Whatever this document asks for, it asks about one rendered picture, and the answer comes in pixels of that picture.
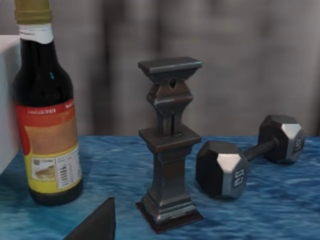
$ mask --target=white neck label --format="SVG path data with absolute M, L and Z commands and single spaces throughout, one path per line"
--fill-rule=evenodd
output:
M 49 44 L 54 40 L 51 24 L 19 25 L 19 36 L 22 40 Z

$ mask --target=dark liquid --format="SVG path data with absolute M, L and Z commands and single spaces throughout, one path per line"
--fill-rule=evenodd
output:
M 13 83 L 14 101 L 26 107 L 48 107 L 74 98 L 73 85 L 60 66 L 55 44 L 21 40 L 21 68 Z M 32 198 L 42 205 L 60 205 L 73 201 L 82 191 L 82 180 L 64 192 L 47 194 L 29 188 Z

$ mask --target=diamond-shaped hole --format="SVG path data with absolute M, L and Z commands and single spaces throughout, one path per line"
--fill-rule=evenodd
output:
M 170 87 L 171 87 L 172 89 L 174 89 L 174 88 L 176 87 L 176 85 L 177 85 L 177 81 L 176 81 L 175 79 L 171 79 L 171 80 L 169 81 L 169 85 L 170 85 Z

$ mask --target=bottle label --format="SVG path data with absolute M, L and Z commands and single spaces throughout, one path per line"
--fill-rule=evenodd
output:
M 49 107 L 16 106 L 29 187 L 54 194 L 81 178 L 74 101 Z
M 19 36 L 22 40 L 49 44 L 54 40 L 51 24 L 19 25 Z

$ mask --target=white object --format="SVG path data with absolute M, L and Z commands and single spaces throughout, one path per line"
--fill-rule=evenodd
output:
M 23 40 L 49 44 L 54 40 L 51 24 L 19 25 L 19 35 Z
M 11 95 L 12 82 L 19 67 L 19 36 L 0 35 L 0 174 L 15 157 L 20 146 Z

